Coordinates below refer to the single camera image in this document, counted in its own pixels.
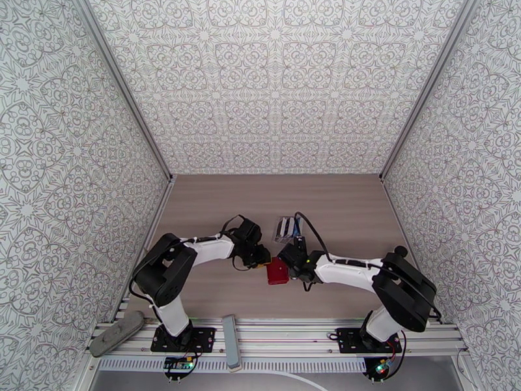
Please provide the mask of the red leather card holder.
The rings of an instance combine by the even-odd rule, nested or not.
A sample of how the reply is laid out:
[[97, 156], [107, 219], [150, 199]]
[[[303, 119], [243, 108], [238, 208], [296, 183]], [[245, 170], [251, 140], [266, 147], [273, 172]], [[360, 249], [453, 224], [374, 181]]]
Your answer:
[[278, 257], [273, 257], [266, 265], [268, 285], [283, 285], [289, 282], [289, 270], [286, 264]]

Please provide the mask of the grey rectangular bar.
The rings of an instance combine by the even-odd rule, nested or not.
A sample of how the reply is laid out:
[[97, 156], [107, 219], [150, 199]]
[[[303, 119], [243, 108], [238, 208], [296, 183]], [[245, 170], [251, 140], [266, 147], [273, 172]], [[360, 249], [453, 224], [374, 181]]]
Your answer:
[[222, 327], [225, 340], [227, 367], [231, 373], [234, 373], [242, 369], [242, 356], [238, 342], [235, 316], [230, 314], [223, 317]]

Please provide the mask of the grey metal panel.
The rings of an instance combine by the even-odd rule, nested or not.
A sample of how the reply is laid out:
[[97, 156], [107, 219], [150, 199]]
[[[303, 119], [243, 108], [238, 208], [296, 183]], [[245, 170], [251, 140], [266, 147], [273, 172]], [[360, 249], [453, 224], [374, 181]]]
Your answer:
[[448, 357], [409, 357], [382, 384], [360, 373], [200, 373], [180, 382], [161, 373], [101, 371], [91, 391], [464, 391]]

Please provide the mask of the grey flat stone weight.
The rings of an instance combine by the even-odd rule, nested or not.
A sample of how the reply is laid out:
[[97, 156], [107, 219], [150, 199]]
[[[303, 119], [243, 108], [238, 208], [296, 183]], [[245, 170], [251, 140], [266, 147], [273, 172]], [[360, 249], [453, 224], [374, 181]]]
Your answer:
[[142, 311], [127, 313], [122, 319], [94, 337], [89, 345], [90, 354], [95, 358], [107, 354], [141, 330], [144, 324], [145, 316]]

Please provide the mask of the aluminium rail frame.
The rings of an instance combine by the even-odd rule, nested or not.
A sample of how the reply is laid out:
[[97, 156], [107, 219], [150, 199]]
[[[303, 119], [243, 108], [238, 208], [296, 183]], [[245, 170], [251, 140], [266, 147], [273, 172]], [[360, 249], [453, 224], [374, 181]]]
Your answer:
[[[236, 338], [243, 359], [259, 358], [340, 358], [343, 340], [333, 337], [338, 328], [359, 328], [360, 319], [247, 319], [235, 321]], [[174, 356], [174, 351], [152, 351], [157, 343], [156, 319], [111, 351], [112, 355]], [[428, 322], [422, 333], [405, 330], [398, 335], [406, 356], [466, 356], [468, 347], [456, 325]]]

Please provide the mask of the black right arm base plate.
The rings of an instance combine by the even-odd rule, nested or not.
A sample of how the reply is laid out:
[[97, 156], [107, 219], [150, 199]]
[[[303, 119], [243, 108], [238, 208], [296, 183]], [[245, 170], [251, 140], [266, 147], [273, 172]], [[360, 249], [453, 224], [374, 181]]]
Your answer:
[[373, 341], [363, 339], [360, 328], [337, 328], [335, 330], [340, 353], [343, 354], [380, 354], [389, 355], [402, 353], [402, 345], [397, 334], [392, 335], [387, 341]]

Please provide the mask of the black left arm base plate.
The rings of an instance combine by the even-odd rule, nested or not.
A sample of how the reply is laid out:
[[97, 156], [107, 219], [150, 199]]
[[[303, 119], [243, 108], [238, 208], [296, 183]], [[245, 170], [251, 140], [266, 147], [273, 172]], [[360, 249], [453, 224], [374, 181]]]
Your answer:
[[216, 329], [195, 327], [172, 336], [163, 325], [154, 333], [150, 350], [154, 353], [211, 353]]

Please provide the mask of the aluminium corner post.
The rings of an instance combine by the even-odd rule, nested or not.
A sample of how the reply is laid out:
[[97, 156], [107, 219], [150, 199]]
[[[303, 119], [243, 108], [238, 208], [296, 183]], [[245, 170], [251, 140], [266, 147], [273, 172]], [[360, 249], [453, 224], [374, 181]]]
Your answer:
[[96, 50], [98, 51], [101, 60], [107, 68], [107, 73], [110, 75], [115, 87], [120, 93], [131, 118], [139, 127], [145, 141], [147, 142], [167, 180], [173, 180], [175, 176], [171, 173], [169, 166], [163, 154], [161, 153], [161, 150], [158, 147], [158, 144], [156, 143], [150, 128], [148, 127], [148, 124], [143, 116], [143, 112], [134, 98], [132, 90], [130, 89], [128, 82], [122, 73], [115, 54], [110, 48], [109, 42], [107, 41], [102, 27], [94, 14], [94, 10], [89, 0], [72, 0], [72, 2], [79, 13], [79, 17], [85, 26], [86, 32], [94, 42]]
[[412, 127], [415, 125], [418, 117], [421, 115], [423, 108], [426, 106], [440, 78], [443, 76], [443, 72], [446, 69], [448, 62], [451, 60], [453, 52], [458, 48], [458, 43], [460, 42], [461, 36], [466, 32], [477, 7], [480, 5], [480, 2], [481, 0], [463, 0], [456, 18], [447, 34], [447, 37], [442, 44], [441, 50], [438, 53], [430, 72], [427, 74], [425, 83], [423, 84], [417, 99], [411, 107], [410, 113], [407, 116], [399, 135], [397, 136], [397, 140], [394, 146], [392, 146], [387, 160], [384, 162], [384, 165], [379, 174], [381, 183], [385, 183], [385, 179], [391, 171], [393, 163], [397, 159]]

